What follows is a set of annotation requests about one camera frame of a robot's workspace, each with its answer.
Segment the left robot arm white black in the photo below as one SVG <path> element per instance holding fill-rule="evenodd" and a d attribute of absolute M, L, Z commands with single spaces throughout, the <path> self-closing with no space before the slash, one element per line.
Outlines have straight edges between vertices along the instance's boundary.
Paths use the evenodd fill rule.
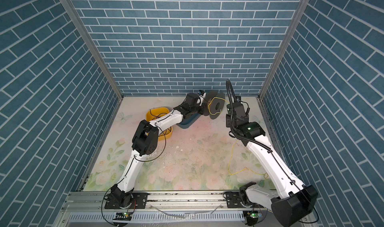
<path fill-rule="evenodd" d="M 133 203 L 132 193 L 138 174 L 157 146 L 159 135 L 165 135 L 172 126 L 190 119 L 194 114 L 202 115 L 207 109 L 208 94 L 200 91 L 188 93 L 184 101 L 172 111 L 157 119 L 142 120 L 132 139 L 132 153 L 120 180 L 106 192 L 102 201 L 105 209 L 127 209 Z"/>

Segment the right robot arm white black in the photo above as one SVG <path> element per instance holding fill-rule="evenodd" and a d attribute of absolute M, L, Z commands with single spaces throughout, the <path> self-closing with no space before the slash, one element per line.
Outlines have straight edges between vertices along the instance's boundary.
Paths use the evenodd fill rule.
<path fill-rule="evenodd" d="M 244 206 L 261 205 L 273 212 L 284 227 L 290 227 L 314 212 L 318 192 L 305 185 L 286 165 L 257 122 L 249 121 L 249 109 L 241 102 L 227 104 L 226 126 L 230 134 L 240 140 L 256 156 L 272 180 L 275 190 L 268 190 L 254 182 L 240 187 Z"/>

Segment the grey cable spool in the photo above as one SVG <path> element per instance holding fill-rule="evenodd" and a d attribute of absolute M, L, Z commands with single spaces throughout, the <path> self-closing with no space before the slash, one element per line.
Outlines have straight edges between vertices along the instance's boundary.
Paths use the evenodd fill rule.
<path fill-rule="evenodd" d="M 217 91 L 208 92 L 203 101 L 203 115 L 209 116 L 212 120 L 216 119 L 220 115 L 225 102 L 224 93 Z"/>

